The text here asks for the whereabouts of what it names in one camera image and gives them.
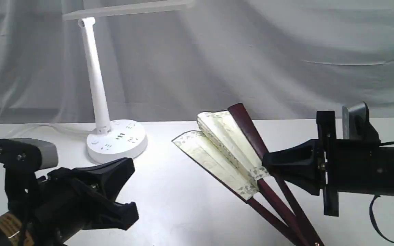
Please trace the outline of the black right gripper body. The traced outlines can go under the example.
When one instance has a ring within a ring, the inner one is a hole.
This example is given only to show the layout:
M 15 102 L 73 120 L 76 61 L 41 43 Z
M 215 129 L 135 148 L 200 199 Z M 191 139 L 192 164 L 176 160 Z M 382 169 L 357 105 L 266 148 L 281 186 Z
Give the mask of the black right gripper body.
M 336 138 L 334 111 L 318 111 L 316 124 L 326 160 L 325 215 L 339 215 L 340 192 L 394 196 L 394 142 Z

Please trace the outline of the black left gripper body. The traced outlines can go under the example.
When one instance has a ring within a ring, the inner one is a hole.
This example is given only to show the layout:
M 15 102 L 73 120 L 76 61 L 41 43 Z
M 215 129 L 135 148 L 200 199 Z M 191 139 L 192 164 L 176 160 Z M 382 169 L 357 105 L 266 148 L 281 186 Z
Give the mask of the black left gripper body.
M 52 171 L 29 182 L 29 232 L 35 240 L 68 240 L 91 230 L 98 181 L 81 171 Z

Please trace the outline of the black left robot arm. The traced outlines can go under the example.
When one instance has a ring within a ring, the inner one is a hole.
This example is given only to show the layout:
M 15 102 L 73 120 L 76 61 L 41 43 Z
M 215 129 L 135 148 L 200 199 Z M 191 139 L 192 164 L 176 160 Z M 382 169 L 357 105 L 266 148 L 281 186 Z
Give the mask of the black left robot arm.
M 8 211 L 0 215 L 0 246 L 64 246 L 82 230 L 128 230 L 139 219 L 135 202 L 116 201 L 135 172 L 132 158 L 32 174 L 27 183 L 6 173 Z

